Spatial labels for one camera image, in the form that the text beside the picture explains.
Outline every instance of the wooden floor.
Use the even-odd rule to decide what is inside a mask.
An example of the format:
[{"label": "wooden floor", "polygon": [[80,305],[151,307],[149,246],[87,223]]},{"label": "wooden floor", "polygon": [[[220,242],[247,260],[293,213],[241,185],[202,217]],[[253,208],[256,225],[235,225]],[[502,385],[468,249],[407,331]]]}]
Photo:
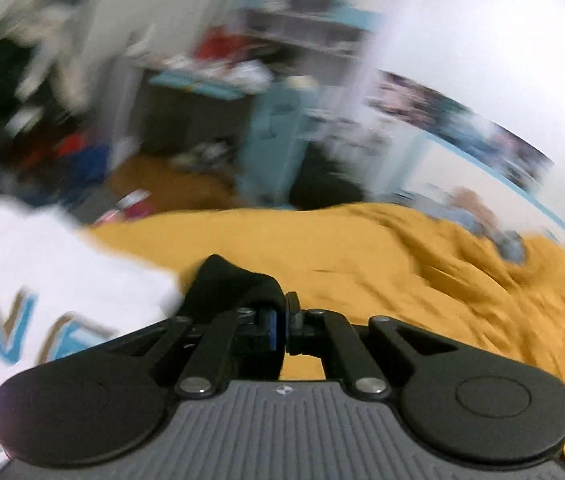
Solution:
[{"label": "wooden floor", "polygon": [[166,158],[149,155],[130,158],[109,176],[106,185],[120,197],[136,189],[149,191],[159,212],[232,209],[241,204],[229,183],[219,177],[180,173]]}]

